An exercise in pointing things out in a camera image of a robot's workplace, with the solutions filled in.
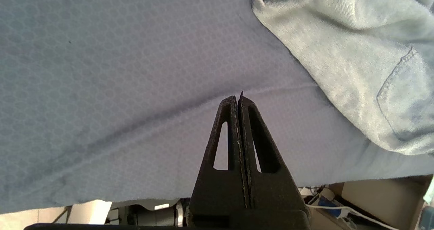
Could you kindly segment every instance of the denim fabric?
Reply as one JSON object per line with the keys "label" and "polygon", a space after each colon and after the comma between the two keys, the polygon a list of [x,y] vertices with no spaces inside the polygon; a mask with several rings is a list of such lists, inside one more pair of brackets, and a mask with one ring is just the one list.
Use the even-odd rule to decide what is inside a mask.
{"label": "denim fabric", "polygon": [[256,17],[380,147],[434,151],[434,0],[253,0]]}

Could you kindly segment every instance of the white cable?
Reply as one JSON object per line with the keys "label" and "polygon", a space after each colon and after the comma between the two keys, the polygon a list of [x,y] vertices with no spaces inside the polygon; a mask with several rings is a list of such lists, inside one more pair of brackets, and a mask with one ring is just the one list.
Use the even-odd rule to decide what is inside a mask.
{"label": "white cable", "polygon": [[372,218],[370,218],[370,217],[367,217],[367,216],[363,215],[362,213],[360,213],[360,212],[358,212],[358,211],[356,211],[356,210],[354,210],[353,208],[348,207],[348,206],[335,206],[335,207],[330,207],[330,206],[308,205],[308,204],[307,204],[307,207],[310,207],[310,208],[320,208],[320,209],[326,209],[326,210],[347,209],[347,210],[349,210],[350,212],[352,212],[352,213],[353,213],[354,215],[356,215],[356,216],[359,216],[359,217],[361,217],[361,218],[364,218],[364,219],[366,219],[366,220],[368,220],[368,221],[372,221],[372,222],[374,222],[374,223],[376,223],[376,224],[378,224],[378,225],[380,225],[380,226],[383,226],[383,227],[385,227],[385,228],[388,228],[388,229],[390,229],[390,230],[400,230],[400,229],[397,229],[397,228],[391,227],[391,226],[389,226],[389,225],[386,225],[386,224],[384,224],[384,223],[382,223],[382,222],[380,222],[380,221],[377,221],[377,220],[375,220],[375,219],[372,219]]}

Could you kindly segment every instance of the textured fabric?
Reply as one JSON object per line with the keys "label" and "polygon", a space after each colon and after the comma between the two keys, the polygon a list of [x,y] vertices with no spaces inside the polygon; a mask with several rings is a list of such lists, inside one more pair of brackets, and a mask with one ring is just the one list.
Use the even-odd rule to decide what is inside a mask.
{"label": "textured fabric", "polygon": [[380,147],[434,152],[434,0],[254,0],[342,114]]}
{"label": "textured fabric", "polygon": [[191,196],[242,90],[301,186],[434,173],[349,123],[251,1],[0,0],[0,212]]}

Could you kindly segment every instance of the jeans pocket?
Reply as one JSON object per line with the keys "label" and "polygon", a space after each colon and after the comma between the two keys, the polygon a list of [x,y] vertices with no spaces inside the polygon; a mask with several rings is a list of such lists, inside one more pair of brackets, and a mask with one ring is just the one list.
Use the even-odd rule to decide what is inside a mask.
{"label": "jeans pocket", "polygon": [[387,77],[377,102],[399,140],[434,131],[434,71],[413,47]]}

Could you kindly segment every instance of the gray bedsheet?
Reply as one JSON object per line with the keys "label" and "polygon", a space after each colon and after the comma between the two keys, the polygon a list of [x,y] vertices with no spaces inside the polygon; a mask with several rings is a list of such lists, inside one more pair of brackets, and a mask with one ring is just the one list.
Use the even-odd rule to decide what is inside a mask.
{"label": "gray bedsheet", "polygon": [[0,5],[0,212],[190,196],[218,104],[242,90],[300,186],[434,173],[350,124],[251,0]]}

